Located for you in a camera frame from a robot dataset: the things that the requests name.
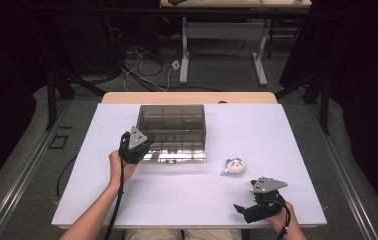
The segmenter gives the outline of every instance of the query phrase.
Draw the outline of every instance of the silver bracket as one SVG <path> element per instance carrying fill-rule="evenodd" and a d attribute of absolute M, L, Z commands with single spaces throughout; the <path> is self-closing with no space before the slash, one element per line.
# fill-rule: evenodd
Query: silver bracket
<path fill-rule="evenodd" d="M 143 135 L 143 133 L 139 131 L 139 129 L 137 129 L 135 126 L 132 126 L 132 130 L 130 132 L 129 150 L 132 150 L 140 144 L 144 143 L 147 139 L 148 137 Z"/>
<path fill-rule="evenodd" d="M 279 188 L 288 186 L 287 183 L 274 180 L 273 178 L 260 177 L 258 181 L 252 186 L 253 193 L 268 193 Z"/>

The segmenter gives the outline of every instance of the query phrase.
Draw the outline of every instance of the electrical outlet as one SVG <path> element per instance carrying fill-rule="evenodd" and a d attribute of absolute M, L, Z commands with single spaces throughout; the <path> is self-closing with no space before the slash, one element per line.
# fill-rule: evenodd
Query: electrical outlet
<path fill-rule="evenodd" d="M 180 68 L 180 63 L 176 60 L 174 61 L 171 66 L 173 67 L 174 70 L 177 70 Z"/>

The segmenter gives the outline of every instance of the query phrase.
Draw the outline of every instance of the white tabletop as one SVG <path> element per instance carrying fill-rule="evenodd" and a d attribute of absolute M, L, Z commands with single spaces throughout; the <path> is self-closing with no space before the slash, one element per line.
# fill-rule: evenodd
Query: white tabletop
<path fill-rule="evenodd" d="M 173 6 L 168 0 L 161 0 L 164 7 L 198 8 L 308 8 L 310 0 L 186 0 Z"/>
<path fill-rule="evenodd" d="M 125 185 L 117 228 L 256 228 L 233 204 L 255 204 L 250 180 L 271 177 L 288 183 L 279 192 L 290 201 L 301 225 L 326 219 L 279 104 L 205 104 L 206 156 L 202 164 L 141 163 Z M 100 104 L 52 224 L 71 225 L 99 196 L 109 180 L 108 155 L 137 122 L 138 104 Z M 246 161 L 241 175 L 220 176 L 225 161 Z M 110 210 L 105 225 L 112 214 Z"/>

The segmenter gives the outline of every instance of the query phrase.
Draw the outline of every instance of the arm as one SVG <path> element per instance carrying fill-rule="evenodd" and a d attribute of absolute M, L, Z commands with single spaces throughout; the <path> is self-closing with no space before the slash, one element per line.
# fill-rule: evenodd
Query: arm
<path fill-rule="evenodd" d="M 298 220 L 295 216 L 294 207 L 291 203 L 286 202 L 286 206 L 291 212 L 291 222 L 289 223 L 288 227 L 288 234 L 283 238 L 285 240 L 305 240 L 307 239 L 302 232 L 301 228 L 299 227 Z M 285 219 L 286 219 L 286 209 L 282 208 L 282 210 L 272 216 L 267 218 L 267 221 L 273 226 L 273 229 L 279 233 L 280 230 L 282 230 L 282 227 L 285 225 Z"/>
<path fill-rule="evenodd" d="M 98 236 L 120 187 L 121 159 L 118 151 L 112 152 L 109 155 L 109 159 L 110 181 L 108 185 L 92 205 L 64 233 L 61 239 L 96 239 Z M 125 182 L 132 176 L 135 168 L 135 164 L 126 164 L 124 167 Z"/>

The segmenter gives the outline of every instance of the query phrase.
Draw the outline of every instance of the table leg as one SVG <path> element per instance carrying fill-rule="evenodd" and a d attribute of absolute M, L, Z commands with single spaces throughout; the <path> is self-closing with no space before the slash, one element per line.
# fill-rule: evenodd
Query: table leg
<path fill-rule="evenodd" d="M 264 46 L 267 40 L 267 31 L 266 31 L 265 25 L 263 26 L 263 29 L 261 30 L 260 36 L 261 38 L 260 38 L 260 44 L 258 45 L 258 51 L 257 53 L 252 54 L 252 58 L 254 60 L 255 70 L 257 72 L 257 77 L 258 77 L 258 81 L 260 82 L 260 85 L 267 86 L 266 75 L 264 73 L 263 65 L 261 64 L 261 56 L 263 55 Z"/>
<path fill-rule="evenodd" d="M 180 67 L 180 84 L 186 84 L 188 82 L 188 70 L 189 70 L 189 52 L 188 52 L 188 36 L 187 36 L 187 24 L 186 18 L 182 20 L 182 64 Z"/>

